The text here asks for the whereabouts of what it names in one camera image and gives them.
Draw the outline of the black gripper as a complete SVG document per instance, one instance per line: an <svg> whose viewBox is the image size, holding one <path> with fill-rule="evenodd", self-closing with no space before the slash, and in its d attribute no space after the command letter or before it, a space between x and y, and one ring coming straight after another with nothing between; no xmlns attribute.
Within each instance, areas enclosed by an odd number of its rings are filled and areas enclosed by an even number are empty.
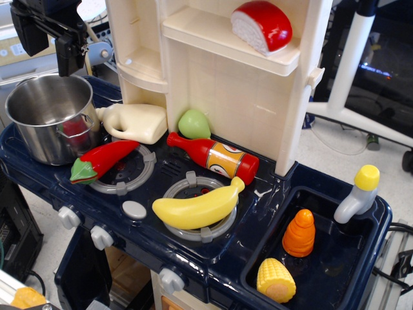
<svg viewBox="0 0 413 310"><path fill-rule="evenodd" d="M85 64L86 24L77 11L80 4L81 1L12 1L10 4L15 30L30 57L48 48L47 34L61 36L55 40L61 77L72 75Z"/></svg>

